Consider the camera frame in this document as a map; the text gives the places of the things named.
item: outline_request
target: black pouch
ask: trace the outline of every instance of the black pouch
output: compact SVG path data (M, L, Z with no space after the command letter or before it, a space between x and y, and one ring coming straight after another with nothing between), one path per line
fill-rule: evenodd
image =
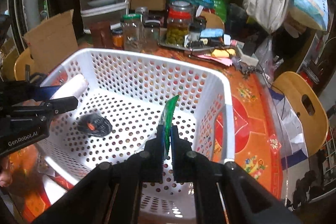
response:
M77 128L78 131L95 137L105 137L112 131L112 125L109 120L97 113L82 116Z

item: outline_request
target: human hand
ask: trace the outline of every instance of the human hand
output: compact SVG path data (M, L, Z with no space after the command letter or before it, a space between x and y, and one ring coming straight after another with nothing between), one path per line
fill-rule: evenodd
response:
M12 174L9 171L9 156L0 159L0 187L7 187L13 182Z

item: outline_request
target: cardboard flap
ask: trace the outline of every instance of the cardboard flap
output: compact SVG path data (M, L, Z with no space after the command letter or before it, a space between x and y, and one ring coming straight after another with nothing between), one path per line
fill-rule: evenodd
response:
M49 73L78 50L72 16L73 10L58 14L24 35L40 72Z

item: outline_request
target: wooden chair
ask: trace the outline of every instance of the wooden chair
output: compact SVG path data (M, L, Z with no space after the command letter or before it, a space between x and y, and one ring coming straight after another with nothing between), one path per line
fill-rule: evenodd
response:
M274 81L273 86L279 88L285 94L299 117L308 156L314 155L325 143L329 127L326 112L319 99L307 82L292 71L281 74ZM273 90L279 93L279 90L274 87Z
M1 68L1 74L6 80L9 80L9 81L15 80L13 67L14 67L14 63L16 62L17 58L18 58L17 50L12 50L4 58L2 68Z
M18 57L14 64L14 76L15 80L26 79L26 65L30 65L30 74L33 75L37 72L35 62L30 56L30 49L25 49Z

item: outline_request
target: white plastic basket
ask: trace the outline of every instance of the white plastic basket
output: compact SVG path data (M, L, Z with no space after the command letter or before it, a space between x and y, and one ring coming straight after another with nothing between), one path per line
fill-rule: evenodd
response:
M222 162L234 159L235 133L230 84L208 68L174 59L135 52L83 49L64 61L43 82L71 79L81 73L89 87L78 108L59 115L50 126L50 137L38 143L46 161L62 177L76 184L103 161L126 160L155 132L165 101L180 94L173 124L180 138L211 159L214 123L223 115ZM113 131L105 138L87 137L76 130L81 115L97 112L109 119ZM161 222L195 219L191 183L173 180L171 151L164 161L162 183L144 183L141 213Z

